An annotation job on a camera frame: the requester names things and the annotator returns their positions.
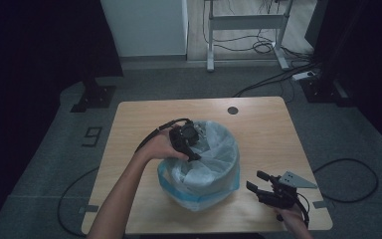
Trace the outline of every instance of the wooden floor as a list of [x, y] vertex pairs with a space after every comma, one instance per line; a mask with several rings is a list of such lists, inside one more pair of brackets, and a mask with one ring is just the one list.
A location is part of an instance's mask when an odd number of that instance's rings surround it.
[[[208, 13], [210, 3], [203, 0], [188, 0], [188, 61], [205, 61], [207, 43], [204, 39], [208, 39]], [[290, 11], [290, 17], [287, 22], [286, 32], [283, 40], [283, 46], [288, 49], [300, 53], [312, 53], [312, 47], [304, 38], [308, 23], [311, 19], [317, 0], [295, 0], [293, 1]], [[272, 1], [270, 14], [282, 14], [285, 11], [288, 1], [280, 1], [280, 4]], [[270, 0], [219, 0], [214, 1], [214, 15], [257, 15], [268, 14], [268, 8], [271, 4]], [[215, 31], [213, 34], [216, 40], [235, 39], [244, 36], [257, 36], [260, 30], [229, 30]], [[276, 33], [273, 29], [262, 29], [262, 37], [270, 40], [276, 39]], [[231, 42], [215, 42], [230, 49], [251, 49], [257, 42], [257, 38], [245, 38]], [[265, 52], [266, 47], [259, 48], [259, 51]], [[250, 51], [230, 51], [220, 47], [215, 47], [215, 60], [237, 60], [237, 59], [261, 59], [273, 60], [276, 56], [273, 52], [260, 54], [254, 50]]]

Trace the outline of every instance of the wooden table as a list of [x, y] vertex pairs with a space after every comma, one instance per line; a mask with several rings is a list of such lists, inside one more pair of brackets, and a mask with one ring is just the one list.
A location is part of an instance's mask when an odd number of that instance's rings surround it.
[[[229, 107], [239, 111], [228, 113]], [[235, 137], [241, 155], [240, 189], [219, 204], [191, 212], [179, 206], [157, 179], [159, 160], [148, 163], [135, 196], [126, 234], [263, 232], [285, 230], [273, 209], [246, 188], [249, 180], [271, 191], [257, 170], [277, 176], [287, 170], [316, 184], [282, 98], [236, 98], [157, 102], [125, 102], [118, 106], [89, 205], [101, 206], [139, 143], [155, 128], [180, 118], [213, 120]], [[318, 189], [299, 189], [310, 203], [310, 230], [329, 230], [332, 221]], [[82, 230], [88, 233], [96, 212], [87, 212]]]

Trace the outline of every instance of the person's right arm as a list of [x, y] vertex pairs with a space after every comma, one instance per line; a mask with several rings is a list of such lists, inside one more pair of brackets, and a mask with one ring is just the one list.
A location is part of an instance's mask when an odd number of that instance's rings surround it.
[[313, 239], [305, 224], [303, 223], [302, 213], [297, 205], [290, 209], [275, 208], [275, 211], [282, 216], [288, 232], [296, 239]]

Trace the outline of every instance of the white wall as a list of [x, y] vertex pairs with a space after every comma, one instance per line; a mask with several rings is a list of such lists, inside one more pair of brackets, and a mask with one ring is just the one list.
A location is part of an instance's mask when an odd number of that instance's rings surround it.
[[186, 55], [186, 0], [100, 0], [120, 57]]

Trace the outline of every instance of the blue trash bag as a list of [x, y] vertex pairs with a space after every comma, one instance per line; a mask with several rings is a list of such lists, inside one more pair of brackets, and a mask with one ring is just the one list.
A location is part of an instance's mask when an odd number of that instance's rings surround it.
[[169, 196], [191, 211], [201, 211], [239, 188], [240, 154], [234, 137], [221, 124], [200, 120], [194, 125], [200, 139], [191, 149], [201, 158], [191, 162], [165, 158], [157, 172]]

